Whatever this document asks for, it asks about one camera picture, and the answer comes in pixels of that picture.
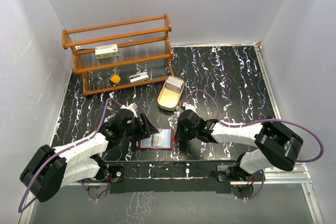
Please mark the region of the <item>red leather card holder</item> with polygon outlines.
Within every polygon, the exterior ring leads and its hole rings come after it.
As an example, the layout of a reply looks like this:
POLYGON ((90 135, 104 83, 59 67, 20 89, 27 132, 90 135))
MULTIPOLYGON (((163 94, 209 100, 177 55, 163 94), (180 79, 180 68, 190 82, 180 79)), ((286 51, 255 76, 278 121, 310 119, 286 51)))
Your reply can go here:
POLYGON ((174 142, 174 131, 172 128, 158 128, 158 132, 140 141, 141 149, 151 150, 172 150, 174 142))

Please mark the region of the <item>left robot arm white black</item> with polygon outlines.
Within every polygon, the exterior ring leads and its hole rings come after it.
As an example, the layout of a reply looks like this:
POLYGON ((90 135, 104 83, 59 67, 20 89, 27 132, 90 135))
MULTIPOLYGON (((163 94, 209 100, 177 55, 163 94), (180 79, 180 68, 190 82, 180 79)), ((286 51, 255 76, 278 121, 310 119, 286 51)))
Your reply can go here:
POLYGON ((60 188, 83 179, 98 182, 108 177, 108 168, 98 155, 119 145, 124 137, 138 142, 158 133, 144 113, 121 109, 87 137, 63 146, 41 146, 19 179, 39 202, 50 200, 60 188))

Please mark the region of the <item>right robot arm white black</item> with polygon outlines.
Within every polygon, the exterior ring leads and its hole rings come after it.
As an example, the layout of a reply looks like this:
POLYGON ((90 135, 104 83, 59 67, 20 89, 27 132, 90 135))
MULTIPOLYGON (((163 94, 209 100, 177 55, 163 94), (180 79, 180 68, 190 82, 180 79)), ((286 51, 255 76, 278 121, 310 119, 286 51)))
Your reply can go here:
POLYGON ((253 125, 227 124, 217 119, 203 120, 188 109, 177 119, 175 138, 204 143, 238 143, 255 147, 239 155, 235 164, 216 171, 223 180, 247 180, 255 172, 276 167, 293 170, 303 146, 303 139, 281 122, 266 121, 253 125))

